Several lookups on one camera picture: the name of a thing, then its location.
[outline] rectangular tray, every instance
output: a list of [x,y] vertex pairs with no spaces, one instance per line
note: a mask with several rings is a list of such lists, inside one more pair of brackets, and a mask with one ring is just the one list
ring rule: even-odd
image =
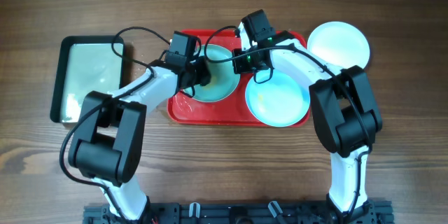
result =
[[[187,29],[182,32],[198,36],[204,44],[215,30]],[[306,42],[302,35],[293,31],[291,34],[306,47]],[[239,38],[235,37],[233,31],[222,31],[212,38],[210,44],[223,46],[230,51],[235,48],[241,48],[241,41]],[[269,127],[255,118],[246,105],[246,86],[252,76],[252,73],[243,73],[235,91],[227,98],[213,103],[196,101],[186,97],[184,94],[178,93],[168,99],[168,114],[173,121],[181,124]],[[289,127],[299,127],[303,125],[308,118],[309,110],[299,122]]]

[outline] plate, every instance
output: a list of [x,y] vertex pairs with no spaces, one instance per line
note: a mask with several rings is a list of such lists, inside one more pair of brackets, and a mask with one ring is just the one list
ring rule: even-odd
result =
[[[270,70],[257,73],[257,81],[269,78]],[[272,79],[257,84],[253,77],[246,87],[246,104],[260,122],[273,127],[287,127],[300,121],[309,109],[309,92],[291,77],[274,70]]]
[[[204,56],[204,46],[199,56]],[[224,60],[230,59],[232,52],[219,45],[208,45],[207,56],[211,60]],[[205,86],[195,85],[193,99],[199,102],[218,102],[232,94],[239,83],[239,74],[234,74],[232,62],[206,62],[206,65],[211,75],[210,83]],[[185,89],[184,92],[192,94],[191,88]]]
[[364,34],[345,22],[327,22],[315,28],[307,48],[322,60],[346,69],[355,65],[364,69],[370,58]]

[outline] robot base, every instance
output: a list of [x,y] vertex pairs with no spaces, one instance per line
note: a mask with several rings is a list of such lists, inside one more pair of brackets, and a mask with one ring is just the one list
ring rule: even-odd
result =
[[[353,220],[355,224],[394,224],[391,202],[368,200],[369,211]],[[328,224],[338,223],[326,201],[306,201],[296,204],[279,204],[282,220],[274,218],[266,204],[202,204],[199,218],[189,217],[189,205],[177,203],[150,204],[150,214],[142,224]],[[109,205],[85,207],[83,224],[124,223],[109,211]]]

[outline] wood grain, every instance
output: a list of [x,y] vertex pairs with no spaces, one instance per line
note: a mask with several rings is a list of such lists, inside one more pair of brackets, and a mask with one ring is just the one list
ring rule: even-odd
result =
[[[393,202],[396,223],[448,223],[448,0],[0,0],[0,223],[80,223],[98,188],[57,163],[67,129],[50,122],[65,36],[140,25],[174,30],[236,25],[264,8],[277,29],[308,36],[341,20],[367,36],[367,68],[384,118],[369,158],[369,196]],[[139,60],[165,45],[124,35]],[[143,72],[133,66],[131,77]],[[165,104],[147,119],[139,180],[152,202],[323,200],[328,153],[310,120],[299,129],[177,125]]]

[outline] light blue plate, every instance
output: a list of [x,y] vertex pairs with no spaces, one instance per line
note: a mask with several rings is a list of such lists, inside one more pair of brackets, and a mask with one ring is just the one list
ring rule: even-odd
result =
[[[204,46],[199,56],[204,56]],[[210,60],[224,60],[230,59],[232,53],[222,46],[208,45],[207,56]],[[199,102],[217,102],[232,94],[239,83],[239,74],[234,74],[232,62],[206,62],[206,64],[211,75],[210,83],[204,87],[196,85],[193,99]],[[192,94],[191,88],[187,88],[185,92]]]
[[[257,81],[267,80],[270,70],[257,73]],[[246,103],[260,122],[273,127],[287,127],[300,121],[309,109],[309,92],[291,77],[274,70],[272,79],[257,84],[253,77],[247,83]]]

